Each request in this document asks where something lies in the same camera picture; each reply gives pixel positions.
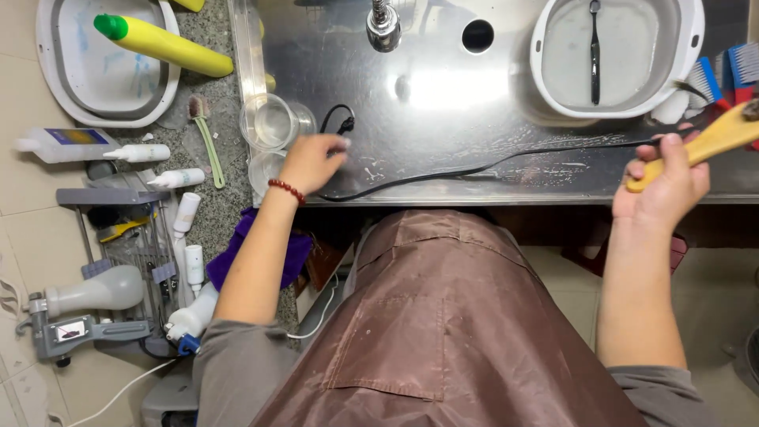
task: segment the hand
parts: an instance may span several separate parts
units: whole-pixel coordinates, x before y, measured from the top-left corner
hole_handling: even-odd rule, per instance
[[[290,148],[279,180],[309,195],[322,188],[348,159],[350,140],[333,134],[300,136]],[[330,158],[327,153],[333,152]]]
[[[681,125],[681,129],[692,125]],[[631,161],[625,168],[622,184],[614,195],[612,214],[614,220],[631,219],[644,228],[660,229],[669,233],[685,214],[709,192],[709,165],[699,163],[688,166],[688,152],[685,145],[693,141],[698,132],[692,132],[685,142],[677,134],[665,135],[660,144],[664,159],[664,172],[654,179],[641,193],[631,193],[625,183],[631,177],[641,179],[646,162],[658,158],[656,148],[641,145],[635,149],[638,160]]]

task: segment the plastic cup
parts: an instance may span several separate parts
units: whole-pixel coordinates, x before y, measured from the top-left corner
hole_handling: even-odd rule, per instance
[[[269,189],[269,180],[276,179],[282,165],[285,164],[287,151],[280,150],[274,152],[258,153],[250,164],[247,165],[247,177],[253,190],[261,197]]]
[[[249,99],[240,111],[240,130],[256,150],[286,150],[300,134],[317,130],[316,118],[306,106],[287,104],[279,96],[262,93]]]

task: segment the bracelet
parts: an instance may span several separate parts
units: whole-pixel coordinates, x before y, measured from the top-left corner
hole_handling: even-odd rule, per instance
[[[306,204],[306,196],[303,195],[303,193],[299,192],[295,188],[292,188],[289,184],[285,184],[284,182],[278,180],[278,179],[270,179],[269,180],[269,187],[271,186],[280,187],[285,189],[286,191],[290,191],[292,195],[295,196],[298,200],[298,205],[303,206]]]

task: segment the faucet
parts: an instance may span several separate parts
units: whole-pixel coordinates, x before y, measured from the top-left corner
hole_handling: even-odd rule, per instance
[[[390,52],[401,42],[401,20],[389,0],[372,0],[367,16],[367,36],[377,52]]]

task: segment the purple towel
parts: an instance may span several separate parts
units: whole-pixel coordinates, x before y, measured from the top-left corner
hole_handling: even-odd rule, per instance
[[[240,251],[247,232],[250,231],[253,221],[256,219],[256,214],[258,214],[258,209],[254,209],[253,207],[243,209],[240,212],[242,218],[238,225],[235,226],[235,233],[229,239],[227,250],[206,264],[208,278],[211,279],[211,283],[213,283],[213,287],[217,291],[222,290],[224,279],[227,277],[229,268],[232,266],[232,262],[235,260],[238,251]],[[287,287],[293,280],[298,278],[298,274],[300,274],[310,251],[311,237],[290,232],[290,239],[287,242],[287,253],[285,254],[285,268],[282,270],[282,282],[279,285],[280,289]]]

